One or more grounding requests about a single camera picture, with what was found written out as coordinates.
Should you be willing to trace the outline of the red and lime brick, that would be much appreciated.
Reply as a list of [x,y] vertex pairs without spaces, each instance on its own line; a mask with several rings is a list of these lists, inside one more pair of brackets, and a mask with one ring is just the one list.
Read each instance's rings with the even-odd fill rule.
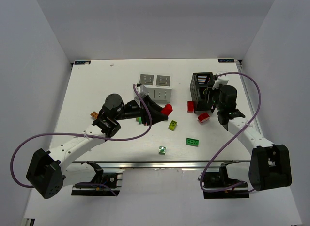
[[165,116],[169,116],[173,111],[172,105],[167,103],[165,107],[162,108],[161,113]]

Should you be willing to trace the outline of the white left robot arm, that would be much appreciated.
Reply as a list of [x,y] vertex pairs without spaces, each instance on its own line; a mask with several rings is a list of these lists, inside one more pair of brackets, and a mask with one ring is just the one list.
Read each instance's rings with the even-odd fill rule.
[[166,121],[171,111],[171,106],[162,108],[149,96],[143,97],[141,103],[132,100],[124,104],[119,94],[110,94],[97,118],[81,136],[75,136],[48,151],[37,150],[33,154],[26,178],[44,199],[53,197],[68,185],[101,187],[111,191],[116,185],[109,183],[110,178],[104,175],[99,164],[93,161],[76,163],[76,159],[112,138],[121,128],[120,120],[141,118],[142,123],[148,126]]

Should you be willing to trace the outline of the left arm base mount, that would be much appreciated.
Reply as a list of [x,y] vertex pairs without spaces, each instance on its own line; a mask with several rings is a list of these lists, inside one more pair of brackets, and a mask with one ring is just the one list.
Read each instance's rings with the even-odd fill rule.
[[122,186],[123,176],[121,172],[110,169],[105,171],[93,161],[82,164],[94,171],[94,175],[91,176],[90,181],[79,181],[73,185],[71,196],[118,196]]

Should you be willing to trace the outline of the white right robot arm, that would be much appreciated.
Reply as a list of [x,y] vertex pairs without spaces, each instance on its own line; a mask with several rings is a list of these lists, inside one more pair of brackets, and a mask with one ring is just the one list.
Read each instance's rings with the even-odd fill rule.
[[247,182],[256,191],[288,187],[292,184],[289,150],[264,138],[250,126],[236,107],[237,89],[220,85],[213,96],[219,123],[251,153],[250,162],[221,164],[219,180],[224,186]]

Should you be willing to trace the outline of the red curved brick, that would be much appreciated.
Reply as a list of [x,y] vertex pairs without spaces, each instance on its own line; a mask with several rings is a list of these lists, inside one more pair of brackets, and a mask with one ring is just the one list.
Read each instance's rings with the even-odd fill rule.
[[210,119],[210,115],[207,113],[207,112],[205,112],[205,113],[202,113],[202,114],[200,114],[199,116],[198,116],[198,121],[199,121],[199,123],[204,123],[204,122],[206,122],[207,120],[209,120]]

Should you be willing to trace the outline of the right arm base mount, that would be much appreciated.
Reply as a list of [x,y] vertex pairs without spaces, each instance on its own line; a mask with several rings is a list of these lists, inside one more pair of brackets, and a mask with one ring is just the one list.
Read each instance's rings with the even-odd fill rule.
[[247,199],[249,198],[248,184],[243,183],[233,188],[229,186],[239,183],[239,180],[228,177],[226,166],[235,162],[225,162],[219,167],[208,168],[202,181],[202,186],[209,190],[224,189],[218,192],[203,192],[204,199]]

